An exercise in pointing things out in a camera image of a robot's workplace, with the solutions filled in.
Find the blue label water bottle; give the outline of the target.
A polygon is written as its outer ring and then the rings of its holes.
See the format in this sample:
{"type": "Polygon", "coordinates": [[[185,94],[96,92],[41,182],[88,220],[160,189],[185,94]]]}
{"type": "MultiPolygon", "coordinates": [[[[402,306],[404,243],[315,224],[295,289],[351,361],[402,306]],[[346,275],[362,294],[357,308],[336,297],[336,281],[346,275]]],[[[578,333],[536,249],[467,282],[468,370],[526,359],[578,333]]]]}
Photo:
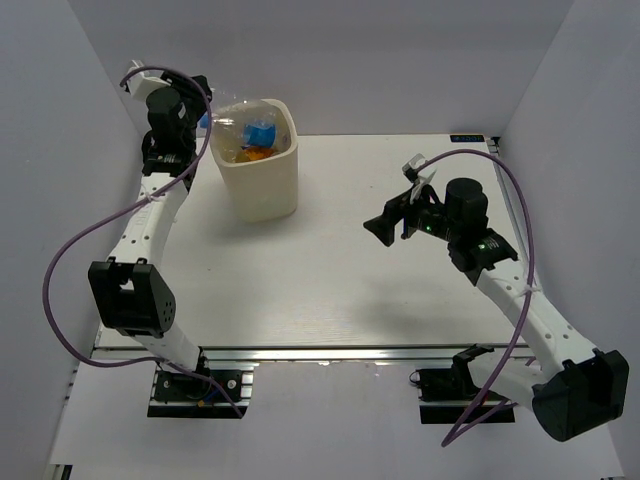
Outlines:
{"type": "Polygon", "coordinates": [[[198,121],[198,134],[203,136],[208,127],[212,128],[211,140],[221,152],[237,153],[247,146],[270,147],[277,152],[286,151],[291,146],[290,133],[286,123],[278,122],[266,128],[246,124],[242,131],[214,127],[212,120],[203,115],[198,121]]]}

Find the orange juice bottle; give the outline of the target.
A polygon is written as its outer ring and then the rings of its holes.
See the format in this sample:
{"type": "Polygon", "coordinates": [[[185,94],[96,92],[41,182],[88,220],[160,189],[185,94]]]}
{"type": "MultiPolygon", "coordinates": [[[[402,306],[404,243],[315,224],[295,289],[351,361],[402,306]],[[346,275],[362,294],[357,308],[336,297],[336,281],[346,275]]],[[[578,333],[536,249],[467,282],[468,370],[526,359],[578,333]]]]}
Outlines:
{"type": "Polygon", "coordinates": [[[255,162],[270,158],[275,154],[277,154],[277,151],[270,147],[247,146],[240,149],[240,151],[234,157],[234,162],[255,162]]]}

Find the clear white-cap bottle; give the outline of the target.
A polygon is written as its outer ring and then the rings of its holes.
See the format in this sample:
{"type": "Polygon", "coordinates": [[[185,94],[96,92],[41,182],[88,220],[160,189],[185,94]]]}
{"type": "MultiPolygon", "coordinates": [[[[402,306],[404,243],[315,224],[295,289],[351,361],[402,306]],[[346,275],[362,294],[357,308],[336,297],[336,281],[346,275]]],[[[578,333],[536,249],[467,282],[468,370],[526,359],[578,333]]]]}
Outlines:
{"type": "Polygon", "coordinates": [[[214,100],[215,109],[212,113],[214,127],[242,131],[244,126],[249,124],[266,128],[274,125],[278,118],[278,109],[265,99],[219,94],[214,100]]]}

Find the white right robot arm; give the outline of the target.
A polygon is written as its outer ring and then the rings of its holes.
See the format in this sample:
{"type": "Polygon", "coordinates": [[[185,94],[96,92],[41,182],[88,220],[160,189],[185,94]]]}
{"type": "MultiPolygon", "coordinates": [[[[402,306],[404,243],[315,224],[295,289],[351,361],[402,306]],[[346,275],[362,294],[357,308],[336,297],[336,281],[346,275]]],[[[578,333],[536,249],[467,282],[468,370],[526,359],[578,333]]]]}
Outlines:
{"type": "Polygon", "coordinates": [[[619,418],[624,409],[629,364],[616,350],[604,352],[562,316],[543,292],[528,285],[525,266],[509,242],[489,227],[488,198],[469,178],[448,182],[444,198],[421,182],[387,201],[382,213],[365,221],[385,246],[424,232],[447,243],[449,257],[480,292],[512,323],[531,349],[537,366],[508,360],[472,346],[453,359],[451,384],[472,399],[488,385],[533,412],[543,430],[564,442],[619,418]]]}

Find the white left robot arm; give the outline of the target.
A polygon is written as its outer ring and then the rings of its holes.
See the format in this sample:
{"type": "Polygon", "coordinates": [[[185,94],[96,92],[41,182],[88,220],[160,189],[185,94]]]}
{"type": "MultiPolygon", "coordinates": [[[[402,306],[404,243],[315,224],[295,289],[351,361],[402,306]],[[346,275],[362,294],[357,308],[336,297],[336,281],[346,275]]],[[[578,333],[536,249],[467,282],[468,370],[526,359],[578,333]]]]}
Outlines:
{"type": "Polygon", "coordinates": [[[138,199],[120,240],[104,261],[95,261],[88,279],[103,325],[144,346],[179,372],[177,387],[199,399],[211,387],[200,347],[176,324],[177,301],[160,272],[175,217],[195,177],[196,133],[212,100],[202,75],[179,78],[135,75],[132,95],[147,107],[150,126],[142,151],[138,199]]]}

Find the cream plastic bin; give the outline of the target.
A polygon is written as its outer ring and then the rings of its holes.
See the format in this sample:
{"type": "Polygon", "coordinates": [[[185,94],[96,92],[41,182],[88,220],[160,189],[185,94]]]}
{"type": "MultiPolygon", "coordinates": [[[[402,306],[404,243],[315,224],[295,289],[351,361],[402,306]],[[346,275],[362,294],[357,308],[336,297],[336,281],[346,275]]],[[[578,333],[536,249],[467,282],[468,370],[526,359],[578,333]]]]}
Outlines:
{"type": "Polygon", "coordinates": [[[291,146],[286,151],[255,162],[235,163],[238,153],[219,151],[210,139],[214,161],[220,171],[236,215],[246,222],[270,221],[293,213],[298,204],[298,137],[288,107],[265,99],[278,109],[278,122],[286,123],[291,146]]]}

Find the blue sticker right corner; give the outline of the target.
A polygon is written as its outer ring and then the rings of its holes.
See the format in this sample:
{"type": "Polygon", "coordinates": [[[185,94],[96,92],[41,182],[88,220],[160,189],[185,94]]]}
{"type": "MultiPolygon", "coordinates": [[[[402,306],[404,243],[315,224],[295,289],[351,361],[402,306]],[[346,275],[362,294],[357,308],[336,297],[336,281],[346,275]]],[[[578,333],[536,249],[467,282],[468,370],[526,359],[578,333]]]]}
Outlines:
{"type": "Polygon", "coordinates": [[[477,134],[451,134],[450,141],[452,143],[484,143],[485,138],[477,134]]]}

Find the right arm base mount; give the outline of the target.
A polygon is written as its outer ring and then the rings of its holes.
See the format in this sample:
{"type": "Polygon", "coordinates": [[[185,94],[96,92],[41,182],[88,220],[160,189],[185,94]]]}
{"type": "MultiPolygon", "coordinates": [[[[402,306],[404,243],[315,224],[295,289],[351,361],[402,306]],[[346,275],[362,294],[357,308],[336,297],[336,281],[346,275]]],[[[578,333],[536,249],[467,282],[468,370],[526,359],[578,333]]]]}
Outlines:
{"type": "MultiPolygon", "coordinates": [[[[472,383],[467,365],[473,354],[492,352],[492,349],[473,346],[455,355],[446,367],[423,367],[409,375],[409,383],[419,392],[423,425],[453,425],[458,420],[480,391],[472,383]]],[[[514,406],[501,395],[489,391],[464,424],[479,418],[483,418],[485,424],[514,423],[514,406]]]]}

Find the aluminium table frame rail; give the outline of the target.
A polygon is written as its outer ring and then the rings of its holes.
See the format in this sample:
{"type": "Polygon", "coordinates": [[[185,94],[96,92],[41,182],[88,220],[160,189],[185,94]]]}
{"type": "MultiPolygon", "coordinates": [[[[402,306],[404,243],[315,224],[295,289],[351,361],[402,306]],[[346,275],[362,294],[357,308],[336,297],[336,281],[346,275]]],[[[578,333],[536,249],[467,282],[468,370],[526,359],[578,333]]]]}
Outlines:
{"type": "Polygon", "coordinates": [[[421,347],[260,347],[260,348],[205,348],[210,364],[258,364],[263,362],[317,362],[328,364],[340,361],[367,361],[377,363],[407,362],[423,364],[443,361],[467,348],[467,345],[421,347]]]}

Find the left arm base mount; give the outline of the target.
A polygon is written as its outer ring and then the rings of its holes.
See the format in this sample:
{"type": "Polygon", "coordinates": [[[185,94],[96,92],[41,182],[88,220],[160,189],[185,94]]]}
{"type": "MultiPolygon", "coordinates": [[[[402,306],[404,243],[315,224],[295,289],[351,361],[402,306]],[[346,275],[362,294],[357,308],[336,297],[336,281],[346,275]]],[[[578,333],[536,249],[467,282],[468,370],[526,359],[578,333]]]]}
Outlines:
{"type": "Polygon", "coordinates": [[[248,409],[253,386],[253,372],[246,369],[213,369],[210,375],[221,387],[168,368],[157,368],[154,374],[148,418],[169,419],[235,419],[238,411],[248,409]]]}

